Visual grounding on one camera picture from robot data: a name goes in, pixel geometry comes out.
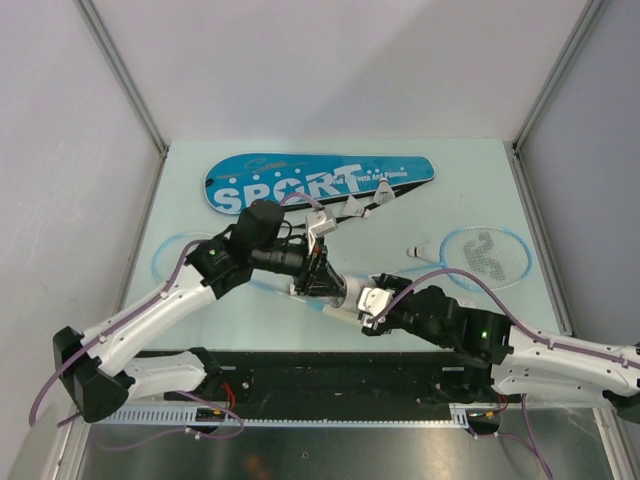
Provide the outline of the white cardboard shuttlecock tube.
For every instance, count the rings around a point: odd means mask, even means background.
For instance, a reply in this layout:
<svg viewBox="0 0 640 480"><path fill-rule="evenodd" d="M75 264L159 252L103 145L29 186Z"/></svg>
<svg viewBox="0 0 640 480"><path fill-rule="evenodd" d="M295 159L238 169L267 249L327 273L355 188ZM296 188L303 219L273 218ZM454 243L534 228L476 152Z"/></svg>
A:
<svg viewBox="0 0 640 480"><path fill-rule="evenodd" d="M337 299L330 300L322 308L323 313L357 314L357 301L361 291L365 287L382 288L392 291L392 297L399 294L412 282L411 279L395 274L379 274L373 277L345 276L343 292ZM407 294L391 312L440 312L452 306L472 307L473 304L459 298L447 296L444 291L435 285L423 284L412 293Z"/></svg>

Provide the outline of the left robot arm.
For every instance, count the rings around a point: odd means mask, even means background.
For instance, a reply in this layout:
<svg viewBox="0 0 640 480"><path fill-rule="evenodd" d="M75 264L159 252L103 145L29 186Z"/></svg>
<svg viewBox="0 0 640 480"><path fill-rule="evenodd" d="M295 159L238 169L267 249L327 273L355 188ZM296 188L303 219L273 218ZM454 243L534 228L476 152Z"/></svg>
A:
<svg viewBox="0 0 640 480"><path fill-rule="evenodd" d="M52 339L55 373L87 423L101 421L128 401L166 392L214 397L221 369L204 348L138 359L152 340L191 313L250 281L256 270L286 275L296 294L340 298L346 281L327 259L324 237L337 228L333 212L317 204L300 235L280 236L282 204L256 200L219 234L185 245L168 280L111 318Z"/></svg>

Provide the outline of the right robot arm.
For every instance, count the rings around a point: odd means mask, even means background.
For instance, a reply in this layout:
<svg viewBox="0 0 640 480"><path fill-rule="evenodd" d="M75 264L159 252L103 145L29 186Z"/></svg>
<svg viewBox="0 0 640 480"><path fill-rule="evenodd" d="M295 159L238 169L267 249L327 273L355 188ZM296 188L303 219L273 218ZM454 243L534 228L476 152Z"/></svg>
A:
<svg viewBox="0 0 640 480"><path fill-rule="evenodd" d="M461 305L430 284L381 274L356 297L362 332L400 329L455 352L474 367L461 376L463 393L484 401L494 392L607 407L639 421L639 348L552 334L519 321L495 293L497 312Z"/></svg>

